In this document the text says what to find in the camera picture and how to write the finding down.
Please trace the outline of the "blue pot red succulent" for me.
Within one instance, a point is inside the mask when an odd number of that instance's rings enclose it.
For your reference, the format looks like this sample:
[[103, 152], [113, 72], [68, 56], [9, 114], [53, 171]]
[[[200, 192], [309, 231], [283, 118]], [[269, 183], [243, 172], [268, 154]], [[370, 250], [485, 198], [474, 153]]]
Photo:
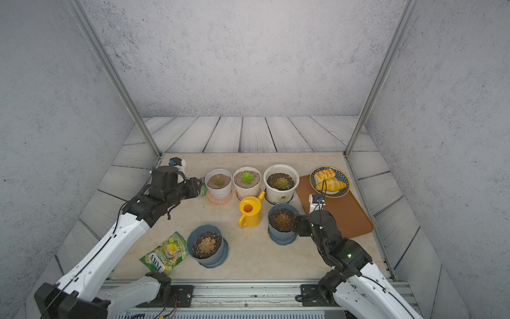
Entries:
[[297, 209], [290, 204], [276, 204], [268, 213], [268, 234], [278, 245], [289, 245], [296, 240], [294, 222], [299, 215]]

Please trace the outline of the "small white pot pink-green succulent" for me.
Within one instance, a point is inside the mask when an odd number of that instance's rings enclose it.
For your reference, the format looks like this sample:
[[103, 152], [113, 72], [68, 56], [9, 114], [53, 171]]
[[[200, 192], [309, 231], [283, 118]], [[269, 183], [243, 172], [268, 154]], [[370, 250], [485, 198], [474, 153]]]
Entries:
[[205, 177], [205, 183], [210, 192], [217, 199], [224, 199], [232, 191], [232, 175], [228, 170], [215, 169]]

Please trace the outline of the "yellow watering can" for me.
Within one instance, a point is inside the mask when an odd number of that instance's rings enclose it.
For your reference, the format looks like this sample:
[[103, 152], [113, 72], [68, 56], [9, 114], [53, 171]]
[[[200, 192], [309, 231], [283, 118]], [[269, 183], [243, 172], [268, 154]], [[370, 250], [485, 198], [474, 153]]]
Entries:
[[239, 209], [241, 217], [239, 219], [239, 227], [244, 229], [246, 227], [256, 227], [262, 220], [262, 202], [265, 192], [262, 191], [258, 197], [248, 196], [241, 200]]

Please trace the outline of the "white pot bright green succulent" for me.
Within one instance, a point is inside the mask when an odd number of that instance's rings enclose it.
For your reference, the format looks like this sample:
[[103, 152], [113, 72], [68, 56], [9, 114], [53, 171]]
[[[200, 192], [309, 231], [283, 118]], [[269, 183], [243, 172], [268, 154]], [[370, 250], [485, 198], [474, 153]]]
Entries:
[[238, 199], [260, 195], [261, 173], [254, 167], [241, 167], [233, 174], [233, 183]]

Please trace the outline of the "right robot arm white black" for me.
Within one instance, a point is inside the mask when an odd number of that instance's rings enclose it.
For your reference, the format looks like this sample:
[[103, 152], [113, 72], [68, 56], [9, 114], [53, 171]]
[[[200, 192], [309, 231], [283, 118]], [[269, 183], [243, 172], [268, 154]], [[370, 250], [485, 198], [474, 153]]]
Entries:
[[295, 217], [294, 232], [310, 237], [331, 267], [319, 280], [315, 294], [296, 296], [299, 303], [337, 304], [356, 318], [422, 317], [388, 282], [368, 252], [341, 234], [330, 212], [316, 210]]

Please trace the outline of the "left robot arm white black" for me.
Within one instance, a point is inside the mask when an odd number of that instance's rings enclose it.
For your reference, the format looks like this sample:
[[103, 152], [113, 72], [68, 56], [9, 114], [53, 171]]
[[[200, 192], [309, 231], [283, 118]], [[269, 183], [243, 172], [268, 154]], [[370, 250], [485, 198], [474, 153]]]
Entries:
[[41, 318], [114, 318], [144, 303], [177, 305], [171, 279], [158, 271], [100, 292], [103, 283], [128, 250], [159, 218], [169, 216], [183, 200], [201, 195], [203, 182], [187, 178], [185, 163], [151, 171], [151, 182], [120, 208], [114, 226], [71, 271], [56, 283], [42, 284], [34, 298]]

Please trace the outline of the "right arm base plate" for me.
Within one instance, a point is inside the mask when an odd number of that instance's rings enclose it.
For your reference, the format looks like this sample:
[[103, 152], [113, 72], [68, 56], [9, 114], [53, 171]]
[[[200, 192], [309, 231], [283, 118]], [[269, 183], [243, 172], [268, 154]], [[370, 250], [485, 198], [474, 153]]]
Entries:
[[302, 284], [295, 301], [304, 307], [337, 307], [333, 293], [319, 284]]

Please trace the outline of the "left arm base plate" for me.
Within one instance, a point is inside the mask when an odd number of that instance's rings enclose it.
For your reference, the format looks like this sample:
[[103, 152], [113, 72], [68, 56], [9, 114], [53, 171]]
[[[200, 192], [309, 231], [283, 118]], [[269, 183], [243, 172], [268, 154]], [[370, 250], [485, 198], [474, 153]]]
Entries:
[[156, 307], [190, 308], [194, 288], [193, 285], [188, 284], [162, 284], [152, 303]]

